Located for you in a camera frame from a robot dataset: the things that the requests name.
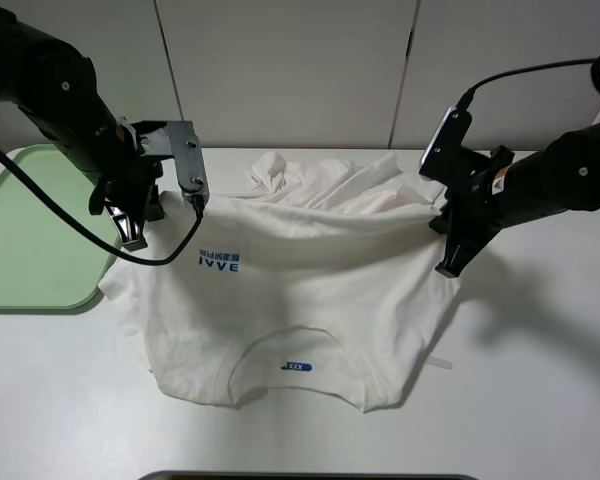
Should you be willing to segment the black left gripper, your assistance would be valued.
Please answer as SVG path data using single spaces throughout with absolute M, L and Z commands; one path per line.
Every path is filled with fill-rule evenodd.
M 165 216 L 156 180 L 163 175 L 161 162 L 169 156 L 148 152 L 142 142 L 166 125 L 155 120 L 129 125 L 118 121 L 101 126 L 94 134 L 96 176 L 89 213 L 99 215 L 107 206 L 125 250 L 145 249 L 145 221 Z

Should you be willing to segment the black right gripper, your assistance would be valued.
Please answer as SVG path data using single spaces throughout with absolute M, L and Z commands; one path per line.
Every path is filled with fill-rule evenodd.
M 513 151 L 504 145 L 496 147 L 489 155 L 466 147 L 459 149 L 444 212 L 429 222 L 434 232 L 447 236 L 436 272 L 446 278 L 459 278 L 499 232 L 488 205 L 492 182 L 500 170 L 511 166 L 513 159 Z

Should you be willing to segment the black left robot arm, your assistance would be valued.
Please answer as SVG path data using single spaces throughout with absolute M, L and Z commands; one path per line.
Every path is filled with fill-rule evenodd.
M 129 251 L 143 249 L 143 227 L 163 218 L 160 157 L 141 138 L 162 121 L 117 119 L 98 94 L 92 61 L 70 44 L 20 22 L 0 7 L 0 102 L 9 102 L 92 184 L 89 212 L 124 218 Z

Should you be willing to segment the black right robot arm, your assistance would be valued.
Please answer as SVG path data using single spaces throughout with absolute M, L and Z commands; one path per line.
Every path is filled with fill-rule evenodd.
M 505 228 L 565 211 L 600 209 L 600 123 L 515 159 L 503 145 L 487 155 L 462 146 L 470 121 L 468 112 L 450 110 L 419 169 L 446 189 L 446 203 L 429 226 L 446 238 L 436 269 L 447 278 L 459 277 Z

